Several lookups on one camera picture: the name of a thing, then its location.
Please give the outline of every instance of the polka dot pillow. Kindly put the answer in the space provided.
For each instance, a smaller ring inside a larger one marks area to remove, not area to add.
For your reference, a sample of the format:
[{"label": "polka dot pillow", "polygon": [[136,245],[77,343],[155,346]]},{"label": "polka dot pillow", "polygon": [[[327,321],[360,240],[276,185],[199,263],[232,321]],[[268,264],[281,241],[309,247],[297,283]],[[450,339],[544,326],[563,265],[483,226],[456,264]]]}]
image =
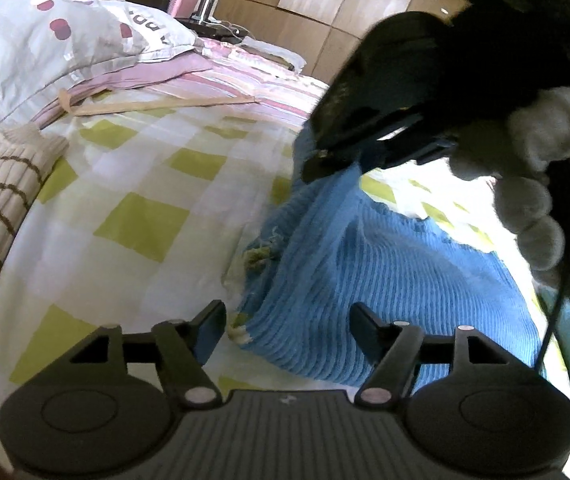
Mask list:
[{"label": "polka dot pillow", "polygon": [[62,88],[134,65],[146,46],[101,7],[0,0],[0,126],[28,122]]}]

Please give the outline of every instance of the pillowcase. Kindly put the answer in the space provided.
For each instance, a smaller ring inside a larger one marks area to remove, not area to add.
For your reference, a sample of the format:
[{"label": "pillowcase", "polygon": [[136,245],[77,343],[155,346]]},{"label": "pillowcase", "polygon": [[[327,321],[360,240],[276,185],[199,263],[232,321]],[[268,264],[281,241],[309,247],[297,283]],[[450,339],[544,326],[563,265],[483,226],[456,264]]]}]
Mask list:
[{"label": "pillowcase", "polygon": [[147,46],[138,56],[141,62],[172,59],[195,45],[201,46],[196,33],[185,27],[166,12],[125,0],[82,0],[86,5],[102,7],[120,22],[127,23],[139,32]]},{"label": "pillowcase", "polygon": [[146,47],[99,6],[0,0],[0,126],[27,123],[60,89],[132,66]]}]

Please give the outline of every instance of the pink container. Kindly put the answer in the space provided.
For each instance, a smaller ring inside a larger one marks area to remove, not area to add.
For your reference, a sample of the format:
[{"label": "pink container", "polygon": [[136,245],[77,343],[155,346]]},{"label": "pink container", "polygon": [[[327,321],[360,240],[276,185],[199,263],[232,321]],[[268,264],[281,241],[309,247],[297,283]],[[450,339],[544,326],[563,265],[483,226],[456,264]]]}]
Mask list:
[{"label": "pink container", "polygon": [[172,18],[189,18],[199,0],[171,0],[167,13]]}]

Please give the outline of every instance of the bed sheet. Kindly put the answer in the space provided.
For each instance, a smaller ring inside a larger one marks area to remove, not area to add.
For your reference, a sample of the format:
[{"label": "bed sheet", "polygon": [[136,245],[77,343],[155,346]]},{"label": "bed sheet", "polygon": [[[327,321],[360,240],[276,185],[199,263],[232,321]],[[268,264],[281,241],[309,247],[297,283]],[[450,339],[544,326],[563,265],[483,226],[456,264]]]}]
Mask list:
[{"label": "bed sheet", "polygon": [[[252,78],[264,80],[257,85]],[[46,128],[65,136],[70,148],[0,276],[0,404],[102,324],[144,332],[163,320],[190,319],[214,299],[225,301],[233,322],[243,288],[240,254],[286,200],[291,143],[323,89],[270,78],[222,64],[180,84],[97,100],[152,100],[158,91],[247,93],[254,85],[261,104],[66,116]],[[393,210],[433,217],[458,241],[498,250],[543,329],[526,264],[496,219],[487,182],[458,181],[440,161],[374,171],[362,187]],[[569,393],[555,351],[546,367]],[[284,372],[226,336],[205,369],[223,395],[234,388],[340,387]],[[155,381],[148,367],[131,372]],[[6,463],[1,446],[0,459]]]}]

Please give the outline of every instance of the bed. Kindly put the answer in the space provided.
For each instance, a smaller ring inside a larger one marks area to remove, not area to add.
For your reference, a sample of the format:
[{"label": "bed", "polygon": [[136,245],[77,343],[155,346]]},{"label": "bed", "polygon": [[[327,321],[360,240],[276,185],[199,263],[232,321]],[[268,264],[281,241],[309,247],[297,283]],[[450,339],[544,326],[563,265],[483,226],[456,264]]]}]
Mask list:
[{"label": "bed", "polygon": [[[6,5],[15,8],[18,1]],[[121,34],[126,46],[119,56],[89,68],[63,67],[38,91],[27,92],[23,102],[13,95],[20,103],[0,112],[0,129],[27,120],[44,137],[68,142],[2,264],[0,404],[98,326],[118,323],[124,332],[145,332],[163,320],[191,319],[211,300],[225,302],[230,322],[228,336],[205,367],[224,396],[239,388],[343,388],[285,372],[236,344],[243,336],[236,319],[243,251],[267,215],[287,200],[292,142],[327,86],[237,47],[180,39],[181,26],[163,22],[153,9],[100,0],[20,1],[31,6],[33,30],[43,28],[42,15],[64,6],[69,22],[82,22],[76,12],[110,9],[128,29],[121,25],[127,33]],[[43,6],[50,1],[52,7]],[[146,21],[127,21],[132,16]],[[145,25],[150,22],[162,23],[162,30]],[[91,34],[101,33],[91,30],[76,41],[76,57],[91,45]],[[161,33],[164,40],[158,42]],[[181,62],[172,65],[175,72],[166,68],[164,76],[147,75],[146,81],[138,75],[117,82],[106,76],[143,61],[160,66],[175,59]],[[79,84],[86,85],[82,91]],[[75,99],[85,98],[86,104],[164,96],[252,96],[255,102],[75,116],[65,114],[56,99],[60,89],[73,93],[74,88]],[[545,316],[514,237],[496,218],[490,180],[460,181],[441,160],[372,171],[361,187],[396,212],[431,217],[457,242],[497,251],[542,334]],[[545,364],[548,379],[570,396],[558,346]],[[145,366],[130,373],[156,381]],[[0,460],[8,465],[1,444]]]}]

